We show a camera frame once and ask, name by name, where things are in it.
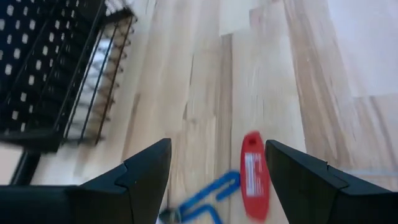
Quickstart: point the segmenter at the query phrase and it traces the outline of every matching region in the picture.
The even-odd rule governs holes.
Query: wood grain
[[[136,0],[132,7],[139,22],[116,120],[125,137],[107,147],[122,144],[126,159],[172,138],[162,208],[239,169],[253,129],[398,190],[396,0]],[[80,163],[104,170],[111,152]],[[225,223],[252,223],[240,193],[206,201]],[[266,223],[287,223],[273,188]]]

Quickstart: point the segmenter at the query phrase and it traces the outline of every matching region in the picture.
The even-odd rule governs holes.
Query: red plastic key fob
[[[246,214],[260,222],[267,218],[270,184],[261,135],[249,133],[242,143],[241,190]]]

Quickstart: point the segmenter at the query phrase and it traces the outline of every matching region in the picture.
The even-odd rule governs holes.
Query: dish rack
[[[137,21],[128,7],[110,12],[111,4],[0,1],[0,141],[56,152],[104,139]]]

